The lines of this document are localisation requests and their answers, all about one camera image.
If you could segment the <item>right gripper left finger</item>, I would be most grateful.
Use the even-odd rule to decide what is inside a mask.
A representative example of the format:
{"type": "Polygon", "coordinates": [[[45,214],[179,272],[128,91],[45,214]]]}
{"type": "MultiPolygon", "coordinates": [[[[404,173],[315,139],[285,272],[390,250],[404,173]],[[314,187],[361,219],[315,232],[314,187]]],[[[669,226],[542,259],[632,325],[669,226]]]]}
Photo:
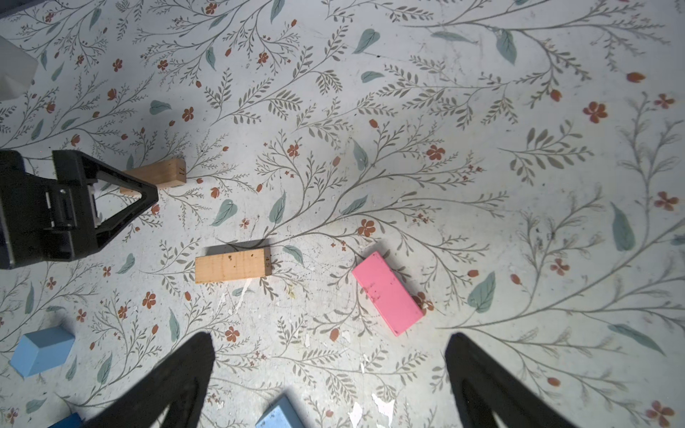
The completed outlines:
{"type": "Polygon", "coordinates": [[[198,426],[215,349],[209,333],[197,333],[112,406],[85,422],[85,427],[198,426]]]}

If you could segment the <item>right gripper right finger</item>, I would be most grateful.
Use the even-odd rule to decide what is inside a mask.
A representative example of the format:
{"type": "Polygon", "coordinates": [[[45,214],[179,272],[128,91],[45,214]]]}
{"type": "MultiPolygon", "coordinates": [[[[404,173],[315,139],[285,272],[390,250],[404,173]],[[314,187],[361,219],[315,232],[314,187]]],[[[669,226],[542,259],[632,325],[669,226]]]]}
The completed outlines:
{"type": "Polygon", "coordinates": [[[573,426],[463,333],[451,335],[445,363],[464,427],[573,426]]]}

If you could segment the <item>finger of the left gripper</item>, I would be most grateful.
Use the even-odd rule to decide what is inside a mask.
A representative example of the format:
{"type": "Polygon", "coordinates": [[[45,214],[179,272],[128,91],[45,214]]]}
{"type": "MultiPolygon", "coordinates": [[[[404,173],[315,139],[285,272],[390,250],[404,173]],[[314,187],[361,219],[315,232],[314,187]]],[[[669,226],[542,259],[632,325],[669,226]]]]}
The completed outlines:
{"type": "Polygon", "coordinates": [[[101,251],[134,219],[158,202],[155,185],[133,178],[85,153],[53,152],[56,184],[52,189],[54,231],[65,251],[101,251]],[[99,223],[93,185],[99,180],[136,191],[140,198],[99,223]]]}

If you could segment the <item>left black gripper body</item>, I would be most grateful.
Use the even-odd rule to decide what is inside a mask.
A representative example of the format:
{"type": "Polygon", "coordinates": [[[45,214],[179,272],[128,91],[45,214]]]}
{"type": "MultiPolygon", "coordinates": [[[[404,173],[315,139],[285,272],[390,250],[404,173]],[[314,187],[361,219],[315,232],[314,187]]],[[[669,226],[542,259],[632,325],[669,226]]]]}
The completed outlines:
{"type": "Polygon", "coordinates": [[[92,195],[102,164],[76,151],[54,152],[55,178],[25,169],[16,151],[1,151],[1,268],[73,261],[102,249],[92,195]]]}

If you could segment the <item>natural wood block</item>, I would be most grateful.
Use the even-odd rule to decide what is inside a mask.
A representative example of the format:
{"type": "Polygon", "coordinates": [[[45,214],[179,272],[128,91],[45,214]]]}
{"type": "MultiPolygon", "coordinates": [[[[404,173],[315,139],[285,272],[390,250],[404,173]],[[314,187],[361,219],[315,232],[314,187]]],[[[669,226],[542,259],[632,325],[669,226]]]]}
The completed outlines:
{"type": "Polygon", "coordinates": [[[186,161],[176,158],[155,162],[144,167],[126,170],[132,178],[156,185],[158,189],[180,187],[187,183],[186,161]]]}
{"type": "Polygon", "coordinates": [[[261,248],[196,258],[194,281],[203,285],[262,278],[271,273],[270,249],[261,248]]]}

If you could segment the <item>pink rectangular block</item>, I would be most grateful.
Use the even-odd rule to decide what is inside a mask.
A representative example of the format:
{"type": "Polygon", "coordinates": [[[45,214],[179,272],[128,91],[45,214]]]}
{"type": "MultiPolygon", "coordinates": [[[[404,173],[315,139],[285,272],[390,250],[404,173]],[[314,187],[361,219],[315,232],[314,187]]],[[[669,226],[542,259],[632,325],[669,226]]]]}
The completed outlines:
{"type": "Polygon", "coordinates": [[[360,262],[352,274],[395,336],[406,333],[424,317],[421,308],[378,251],[360,262]]]}

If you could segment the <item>dark blue cube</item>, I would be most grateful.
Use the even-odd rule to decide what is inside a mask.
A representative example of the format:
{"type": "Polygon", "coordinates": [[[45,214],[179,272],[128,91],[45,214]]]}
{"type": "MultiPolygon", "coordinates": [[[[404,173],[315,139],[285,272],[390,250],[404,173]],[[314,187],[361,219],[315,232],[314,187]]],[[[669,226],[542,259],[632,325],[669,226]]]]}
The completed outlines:
{"type": "Polygon", "coordinates": [[[81,416],[78,413],[72,413],[48,428],[80,428],[81,426],[83,426],[83,419],[81,416]]]}

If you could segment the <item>light blue rectangular block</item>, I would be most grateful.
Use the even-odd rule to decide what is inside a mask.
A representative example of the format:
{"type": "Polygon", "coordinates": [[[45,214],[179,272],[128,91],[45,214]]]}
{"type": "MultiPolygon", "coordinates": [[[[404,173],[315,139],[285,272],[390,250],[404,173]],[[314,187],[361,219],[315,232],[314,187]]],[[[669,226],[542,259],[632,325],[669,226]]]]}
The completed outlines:
{"type": "Polygon", "coordinates": [[[305,428],[286,395],[280,396],[255,424],[256,428],[305,428]]]}

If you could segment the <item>light blue cube block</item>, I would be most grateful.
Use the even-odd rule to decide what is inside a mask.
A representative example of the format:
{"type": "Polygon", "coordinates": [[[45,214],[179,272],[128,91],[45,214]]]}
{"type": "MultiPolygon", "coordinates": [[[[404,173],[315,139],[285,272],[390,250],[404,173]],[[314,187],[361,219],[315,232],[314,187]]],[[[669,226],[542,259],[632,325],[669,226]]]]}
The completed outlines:
{"type": "Polygon", "coordinates": [[[75,336],[60,326],[23,335],[10,360],[23,378],[62,366],[71,353],[75,336]]]}

